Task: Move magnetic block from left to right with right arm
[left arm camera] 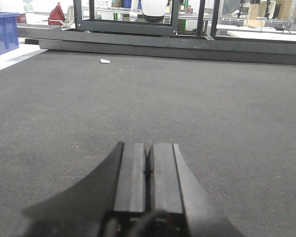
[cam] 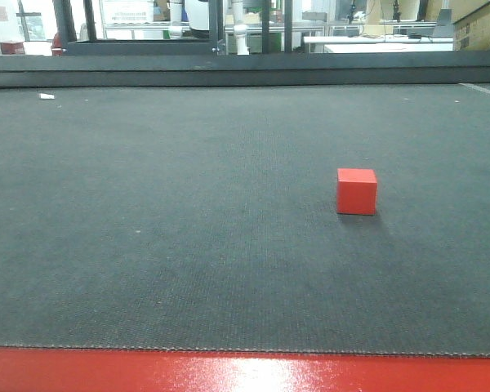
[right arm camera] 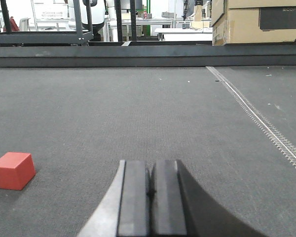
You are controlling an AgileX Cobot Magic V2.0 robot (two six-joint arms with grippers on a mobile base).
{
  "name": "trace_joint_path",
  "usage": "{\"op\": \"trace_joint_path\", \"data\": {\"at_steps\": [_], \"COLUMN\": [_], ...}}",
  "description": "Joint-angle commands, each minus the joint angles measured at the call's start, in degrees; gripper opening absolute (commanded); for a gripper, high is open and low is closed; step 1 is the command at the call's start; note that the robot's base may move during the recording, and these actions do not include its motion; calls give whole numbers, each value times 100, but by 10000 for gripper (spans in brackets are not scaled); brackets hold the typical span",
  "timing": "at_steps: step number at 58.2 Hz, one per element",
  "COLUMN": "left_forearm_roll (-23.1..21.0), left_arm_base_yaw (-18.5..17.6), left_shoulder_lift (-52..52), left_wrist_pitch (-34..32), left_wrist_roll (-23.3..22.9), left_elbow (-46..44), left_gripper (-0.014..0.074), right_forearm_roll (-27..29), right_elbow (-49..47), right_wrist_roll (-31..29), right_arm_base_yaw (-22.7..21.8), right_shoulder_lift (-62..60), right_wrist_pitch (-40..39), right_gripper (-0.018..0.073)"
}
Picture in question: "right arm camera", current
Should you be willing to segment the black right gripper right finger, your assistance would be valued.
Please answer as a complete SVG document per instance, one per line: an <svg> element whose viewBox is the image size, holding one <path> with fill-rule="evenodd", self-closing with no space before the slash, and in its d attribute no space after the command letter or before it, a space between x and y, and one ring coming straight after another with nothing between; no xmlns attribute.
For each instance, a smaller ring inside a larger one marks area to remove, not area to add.
<svg viewBox="0 0 296 237"><path fill-rule="evenodd" d="M180 160L152 169L151 230L154 237L261 237L198 184Z"/></svg>

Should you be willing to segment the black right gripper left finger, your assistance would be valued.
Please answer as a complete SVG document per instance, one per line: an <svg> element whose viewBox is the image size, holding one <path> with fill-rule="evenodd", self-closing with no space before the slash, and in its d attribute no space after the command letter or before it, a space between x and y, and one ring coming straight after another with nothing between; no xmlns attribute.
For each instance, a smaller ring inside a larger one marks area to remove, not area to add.
<svg viewBox="0 0 296 237"><path fill-rule="evenodd" d="M149 171L144 161L120 160L106 194L79 237L148 237Z"/></svg>

